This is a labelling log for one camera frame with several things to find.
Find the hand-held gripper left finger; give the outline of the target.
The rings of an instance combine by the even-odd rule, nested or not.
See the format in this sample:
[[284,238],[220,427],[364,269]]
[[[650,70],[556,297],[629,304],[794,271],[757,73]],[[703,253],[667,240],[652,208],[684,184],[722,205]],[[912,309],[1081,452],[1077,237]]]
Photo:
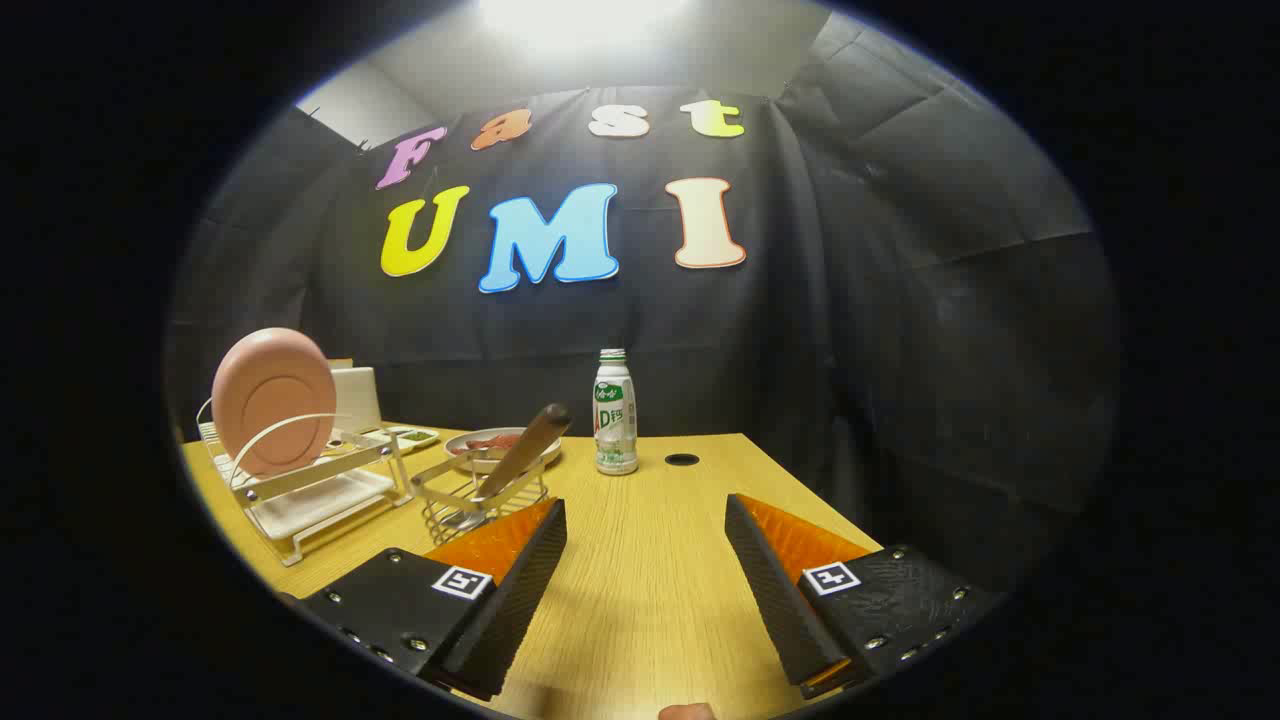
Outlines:
[[298,610],[421,682],[489,701],[529,632],[568,539],[547,498],[428,553],[388,547]]

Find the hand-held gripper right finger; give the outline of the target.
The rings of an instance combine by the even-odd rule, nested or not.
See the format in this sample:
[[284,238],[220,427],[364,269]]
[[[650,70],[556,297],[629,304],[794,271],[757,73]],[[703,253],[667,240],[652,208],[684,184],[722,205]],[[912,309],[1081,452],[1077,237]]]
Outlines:
[[909,544],[869,550],[746,495],[727,498],[724,533],[806,700],[911,667],[1004,602]]

